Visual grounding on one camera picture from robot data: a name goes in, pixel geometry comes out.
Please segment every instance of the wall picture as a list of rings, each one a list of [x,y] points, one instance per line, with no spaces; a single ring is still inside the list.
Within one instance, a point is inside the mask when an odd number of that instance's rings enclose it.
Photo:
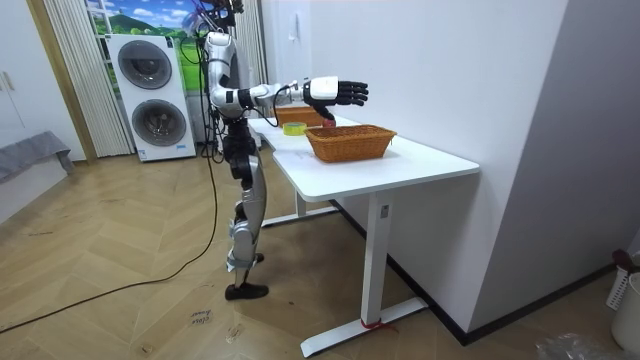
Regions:
[[[103,0],[104,13],[92,12],[96,32],[99,35],[132,34],[170,36],[178,50],[187,90],[199,89],[199,69],[196,62],[195,42],[182,30],[182,20],[193,12],[195,6],[190,0]],[[87,1],[89,9],[100,9],[98,1]]]

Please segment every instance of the black base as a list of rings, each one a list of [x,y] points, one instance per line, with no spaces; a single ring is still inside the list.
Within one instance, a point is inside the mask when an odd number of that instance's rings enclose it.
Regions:
[[[239,300],[239,299],[258,299],[267,296],[269,288],[265,285],[253,285],[244,283],[240,287],[236,287],[234,284],[227,286],[224,291],[224,298],[227,301]]]

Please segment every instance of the white table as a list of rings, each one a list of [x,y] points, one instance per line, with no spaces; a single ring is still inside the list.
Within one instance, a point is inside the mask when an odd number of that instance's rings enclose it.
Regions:
[[[338,126],[359,125],[336,117]],[[319,202],[353,195],[369,194],[367,243],[361,320],[372,325],[388,323],[424,309],[420,298],[413,298],[381,310],[387,243],[393,214],[393,190],[399,187],[476,173],[478,164],[420,145],[400,136],[393,138],[380,159],[324,163],[315,157],[306,136],[286,136],[264,119],[249,120],[250,126],[275,150],[273,158],[296,190],[296,214],[265,220],[270,226],[336,211],[334,207],[306,212],[306,202]],[[370,329],[355,320],[305,340],[300,347],[309,357]]]

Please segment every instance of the wooden floor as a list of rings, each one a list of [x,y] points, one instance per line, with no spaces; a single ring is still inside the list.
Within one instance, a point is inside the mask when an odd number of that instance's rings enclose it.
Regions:
[[[293,193],[267,151],[267,216]],[[133,288],[0,335],[0,359],[301,359],[299,344],[359,317],[364,241],[339,214],[266,229],[250,280],[269,296],[226,302],[228,219],[239,186],[215,165],[218,231],[209,252],[172,281]],[[0,326],[131,282],[173,273],[201,252],[216,215],[203,159],[79,167],[0,226]],[[466,348],[429,311],[316,359],[534,359],[535,342],[576,332],[615,348],[605,277]],[[384,306],[413,296],[392,271]]]

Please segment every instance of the circular door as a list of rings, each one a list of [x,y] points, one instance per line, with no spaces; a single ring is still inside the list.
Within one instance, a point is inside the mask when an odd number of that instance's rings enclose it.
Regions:
[[[143,40],[127,43],[118,53],[118,64],[132,84],[147,90],[165,86],[171,79],[171,61],[156,45]]]
[[[175,105],[164,100],[145,101],[133,111],[131,125],[151,145],[171,146],[182,140],[187,121]]]

